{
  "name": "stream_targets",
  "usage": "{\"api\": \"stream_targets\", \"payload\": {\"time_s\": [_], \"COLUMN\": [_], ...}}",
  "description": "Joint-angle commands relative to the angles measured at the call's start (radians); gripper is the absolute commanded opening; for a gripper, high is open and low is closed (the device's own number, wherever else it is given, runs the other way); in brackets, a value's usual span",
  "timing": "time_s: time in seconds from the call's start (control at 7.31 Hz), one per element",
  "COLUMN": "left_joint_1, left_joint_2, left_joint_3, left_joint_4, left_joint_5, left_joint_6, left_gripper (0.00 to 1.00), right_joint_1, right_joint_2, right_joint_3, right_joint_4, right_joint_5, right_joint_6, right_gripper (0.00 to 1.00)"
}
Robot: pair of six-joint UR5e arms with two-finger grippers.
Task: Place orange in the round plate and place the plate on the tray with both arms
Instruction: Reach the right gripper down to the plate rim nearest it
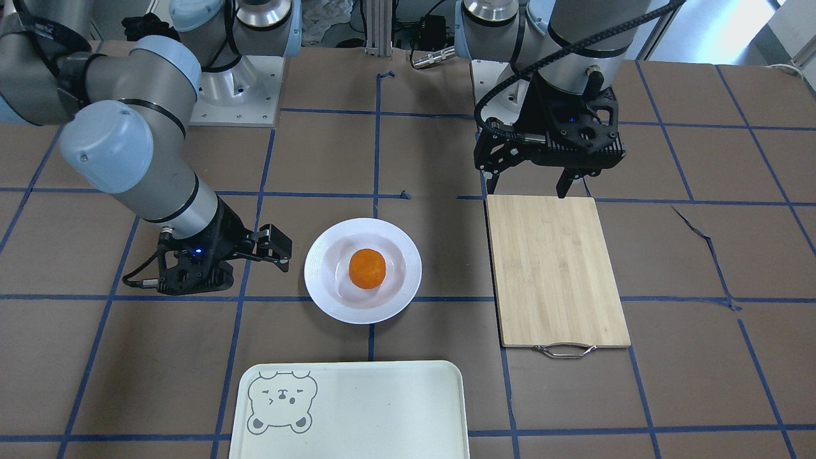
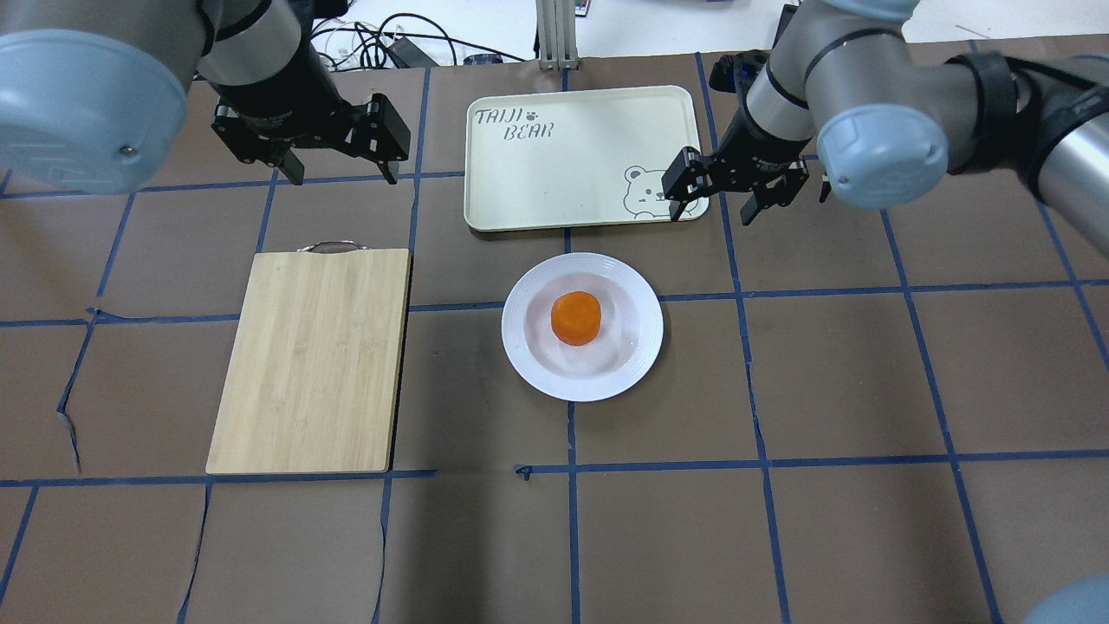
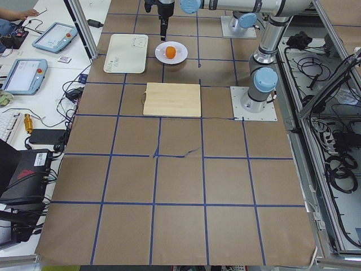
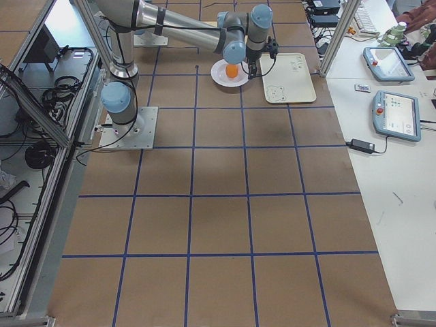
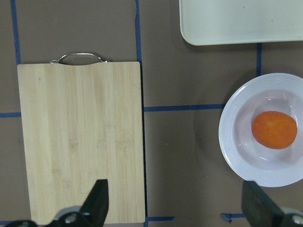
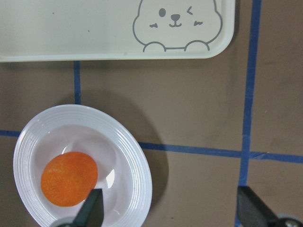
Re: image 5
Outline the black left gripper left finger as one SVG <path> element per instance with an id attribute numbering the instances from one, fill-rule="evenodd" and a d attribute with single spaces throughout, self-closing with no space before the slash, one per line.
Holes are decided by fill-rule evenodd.
<path id="1" fill-rule="evenodd" d="M 97 180 L 78 211 L 63 214 L 49 227 L 102 227 L 109 209 L 108 180 Z"/>

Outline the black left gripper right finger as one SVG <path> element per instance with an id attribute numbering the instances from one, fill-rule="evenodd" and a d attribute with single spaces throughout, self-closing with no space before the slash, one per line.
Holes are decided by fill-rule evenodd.
<path id="1" fill-rule="evenodd" d="M 252 227 L 301 227 L 301 211 L 280 208 L 255 181 L 244 181 L 241 197 L 242 212 Z"/>

